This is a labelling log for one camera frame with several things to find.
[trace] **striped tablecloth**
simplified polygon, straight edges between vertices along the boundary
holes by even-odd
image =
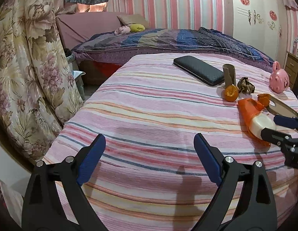
[[[74,156],[102,133],[106,150],[83,190],[105,226],[110,231],[188,231],[217,189],[193,147],[201,132],[224,155],[265,164],[281,223],[296,203],[298,170],[284,166],[277,146],[264,148],[250,138],[236,102],[221,98],[223,85],[209,87],[174,66],[173,59],[183,55],[133,57],[65,124],[44,160],[57,163]],[[227,56],[191,55],[220,70],[233,64],[237,82],[247,76],[255,85],[254,99],[272,94],[268,72]],[[298,111],[290,89],[274,96]],[[298,137],[293,130],[277,129]],[[225,221],[234,213],[241,187]],[[58,189],[68,218],[76,221],[60,184]]]

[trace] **blue gripper pad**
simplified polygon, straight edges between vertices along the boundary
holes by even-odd
[[[103,155],[106,147],[106,140],[103,135],[100,135],[96,143],[91,147],[87,156],[79,166],[77,176],[77,183],[81,187],[83,183],[89,181],[93,171],[95,170],[101,156]]]
[[[279,126],[283,126],[291,129],[298,128],[298,121],[295,118],[276,115],[274,116],[273,121],[275,122],[276,125],[279,125]]]
[[[205,168],[210,181],[217,186],[222,183],[221,167],[209,149],[210,145],[199,134],[194,137],[194,149]]]

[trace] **black wallet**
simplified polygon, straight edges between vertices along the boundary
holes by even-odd
[[[221,84],[224,81],[223,71],[193,56],[176,58],[174,64],[210,86]]]

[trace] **orange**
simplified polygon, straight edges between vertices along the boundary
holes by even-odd
[[[225,99],[228,102],[234,102],[238,96],[239,96],[239,91],[237,86],[235,85],[229,85],[225,91],[224,91]]]
[[[260,102],[264,107],[267,107],[270,104],[270,97],[270,94],[260,94],[257,97],[257,101]]]

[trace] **wooden desk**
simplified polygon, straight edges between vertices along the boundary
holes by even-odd
[[[287,60],[284,69],[289,75],[289,87],[292,91],[295,91],[298,88],[298,57],[287,52]]]

